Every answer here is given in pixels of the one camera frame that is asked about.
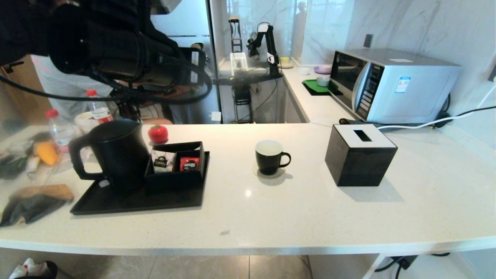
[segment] white countertop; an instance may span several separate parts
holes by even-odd
[[[312,96],[303,86],[302,81],[316,79],[318,76],[329,76],[319,74],[310,67],[309,75],[300,75],[298,67],[283,69],[284,80],[288,84],[290,92],[295,96],[305,120],[307,122],[337,124],[340,118],[355,119],[348,110],[342,107],[331,96]]]
[[[338,188],[324,163],[329,127],[167,128],[169,143],[201,140],[211,152],[200,208],[73,216],[73,204],[66,205],[33,224],[0,228],[0,247],[103,255],[418,254],[496,247],[494,170],[438,131],[390,133],[399,149],[382,184]],[[34,130],[2,142],[1,149]],[[252,172],[254,145],[262,139],[280,141],[292,156],[282,180]],[[68,184],[76,200],[91,184],[71,168],[55,173],[47,183]],[[27,186],[23,179],[0,183],[0,208],[12,191]]]

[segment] yellow object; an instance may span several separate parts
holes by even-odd
[[[35,151],[40,159],[47,165],[53,166],[59,161],[57,151],[55,151],[55,148],[48,141],[40,142],[36,145]]]

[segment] kettle handle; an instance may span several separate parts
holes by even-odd
[[[74,170],[79,175],[79,178],[85,180],[104,180],[105,176],[102,172],[100,173],[87,173],[84,170],[83,160],[81,159],[81,149],[83,147],[89,146],[90,140],[88,135],[73,139],[69,143],[69,154],[70,160]]]

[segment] black electric kettle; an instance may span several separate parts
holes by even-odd
[[[81,179],[108,180],[116,190],[143,186],[149,160],[141,136],[141,124],[129,119],[102,123],[88,134],[69,143],[72,165]],[[87,173],[81,160],[81,149],[91,147],[102,168],[101,173]]]

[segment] black tray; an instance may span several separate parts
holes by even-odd
[[[90,188],[77,201],[70,212],[74,215],[118,213],[155,209],[173,209],[199,207],[203,203],[203,191],[207,177],[210,152],[205,151],[205,167],[203,181],[197,185],[189,185],[183,190],[169,189],[148,194],[146,187],[140,187],[128,193],[116,193],[110,186],[101,188],[99,181],[93,182]]]

